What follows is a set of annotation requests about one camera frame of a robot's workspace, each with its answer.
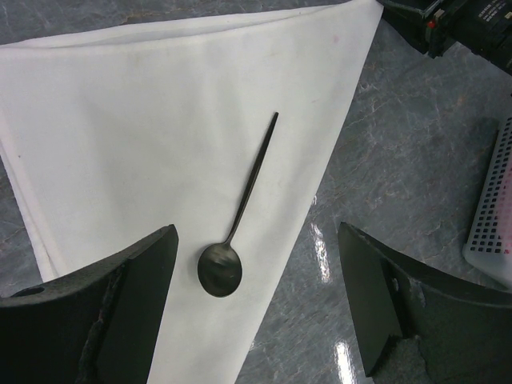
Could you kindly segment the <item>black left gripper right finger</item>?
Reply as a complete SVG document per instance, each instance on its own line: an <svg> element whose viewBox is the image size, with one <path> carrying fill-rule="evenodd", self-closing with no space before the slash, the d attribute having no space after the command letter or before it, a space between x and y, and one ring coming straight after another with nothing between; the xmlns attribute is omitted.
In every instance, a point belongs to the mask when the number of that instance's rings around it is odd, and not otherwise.
<svg viewBox="0 0 512 384"><path fill-rule="evenodd" d="M364 373L376 383L509 383L511 294L444 273L349 223L338 248Z"/></svg>

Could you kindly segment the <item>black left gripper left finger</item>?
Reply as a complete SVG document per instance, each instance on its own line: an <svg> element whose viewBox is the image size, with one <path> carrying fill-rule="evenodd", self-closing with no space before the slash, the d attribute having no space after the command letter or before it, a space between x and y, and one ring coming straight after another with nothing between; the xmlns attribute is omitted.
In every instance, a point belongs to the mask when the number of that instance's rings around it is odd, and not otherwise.
<svg viewBox="0 0 512 384"><path fill-rule="evenodd" d="M3 383L145 383L178 233L126 249L1 300Z"/></svg>

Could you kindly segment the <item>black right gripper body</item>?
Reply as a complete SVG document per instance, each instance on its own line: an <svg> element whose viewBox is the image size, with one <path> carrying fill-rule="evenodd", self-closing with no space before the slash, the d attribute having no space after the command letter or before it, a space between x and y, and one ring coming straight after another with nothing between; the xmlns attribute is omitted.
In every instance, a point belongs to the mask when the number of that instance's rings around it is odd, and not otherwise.
<svg viewBox="0 0 512 384"><path fill-rule="evenodd" d="M511 73L511 2L428 1L416 50L431 58L458 42L505 73Z"/></svg>

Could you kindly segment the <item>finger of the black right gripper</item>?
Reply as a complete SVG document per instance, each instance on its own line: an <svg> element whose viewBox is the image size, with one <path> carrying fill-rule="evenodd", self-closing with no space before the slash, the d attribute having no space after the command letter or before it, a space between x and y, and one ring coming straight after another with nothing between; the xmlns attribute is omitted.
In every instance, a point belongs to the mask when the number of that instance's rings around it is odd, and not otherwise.
<svg viewBox="0 0 512 384"><path fill-rule="evenodd" d="M383 18L402 38L419 52L429 50L426 24L434 1L430 0L378 0L383 5Z"/></svg>

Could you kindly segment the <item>white cloth napkin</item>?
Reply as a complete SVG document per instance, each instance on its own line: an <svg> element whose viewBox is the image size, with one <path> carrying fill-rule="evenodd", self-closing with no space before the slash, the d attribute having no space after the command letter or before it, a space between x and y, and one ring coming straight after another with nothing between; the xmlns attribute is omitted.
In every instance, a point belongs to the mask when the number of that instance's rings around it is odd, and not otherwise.
<svg viewBox="0 0 512 384"><path fill-rule="evenodd" d="M376 1L1 48L1 156L50 281L174 225L152 383L233 383L322 180Z"/></svg>

